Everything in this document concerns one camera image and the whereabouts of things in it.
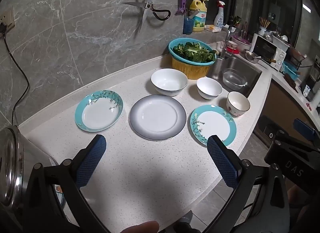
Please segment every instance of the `gray-rimmed plate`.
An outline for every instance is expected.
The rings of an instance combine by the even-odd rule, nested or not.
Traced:
[[[166,140],[182,131],[187,121],[183,106],[166,95],[149,95],[131,108],[129,120],[132,128],[150,140]]]

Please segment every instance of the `yellow dish soap bottle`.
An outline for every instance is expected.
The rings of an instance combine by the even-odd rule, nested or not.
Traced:
[[[193,17],[193,32],[199,32],[204,30],[205,17],[207,16],[207,7],[204,3],[205,1],[206,0],[202,0],[202,2],[199,0],[193,0],[190,5],[191,13],[192,11],[195,11],[197,9],[200,10],[200,12]]]

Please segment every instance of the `white speckled countertop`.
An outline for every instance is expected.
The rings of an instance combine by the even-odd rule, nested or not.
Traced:
[[[192,209],[221,179],[207,149],[191,136],[188,123],[190,114],[200,105],[225,107],[226,90],[214,100],[205,100],[197,92],[196,80],[189,80],[188,86],[174,97],[185,108],[187,123],[171,139],[149,141],[130,128],[131,107],[140,98],[156,93],[150,77],[157,69],[170,66],[170,60],[169,56],[155,58],[101,78],[52,103],[19,126],[26,138],[61,163],[66,158],[73,158],[95,135],[76,126],[74,113],[78,102],[102,89],[112,89],[121,95],[124,111],[113,126],[99,132],[107,140],[107,150],[88,185],[81,188],[94,212],[111,232],[120,232],[149,220],[157,220],[163,229]],[[295,100],[300,100],[281,79],[281,74],[264,62],[256,67],[262,74],[248,98],[251,108],[234,118],[237,134],[228,148],[237,154],[242,151],[259,118],[271,78]],[[299,102],[301,106],[305,105],[303,99]],[[308,114],[320,127],[319,116]]]

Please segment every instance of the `sink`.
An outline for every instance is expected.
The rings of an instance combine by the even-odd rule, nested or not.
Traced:
[[[217,61],[212,65],[207,77],[217,80],[228,92],[234,91],[227,87],[223,82],[223,71],[228,68],[235,69],[245,76],[248,84],[239,89],[238,92],[243,94],[245,97],[248,97],[256,85],[262,71],[256,68],[252,63],[235,55],[228,56],[225,59],[217,58]]]

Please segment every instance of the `screw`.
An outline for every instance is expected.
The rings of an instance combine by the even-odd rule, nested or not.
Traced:
[[[244,166],[249,166],[251,164],[251,162],[247,159],[243,159],[241,162]]]
[[[68,166],[71,163],[71,159],[65,159],[62,163],[63,165]]]
[[[33,168],[35,168],[36,170],[38,170],[41,167],[41,163],[36,163]]]
[[[274,169],[276,169],[276,170],[278,170],[278,169],[279,169],[279,165],[278,165],[278,164],[276,164],[276,163],[273,163],[273,164],[272,164],[272,167],[273,167]]]

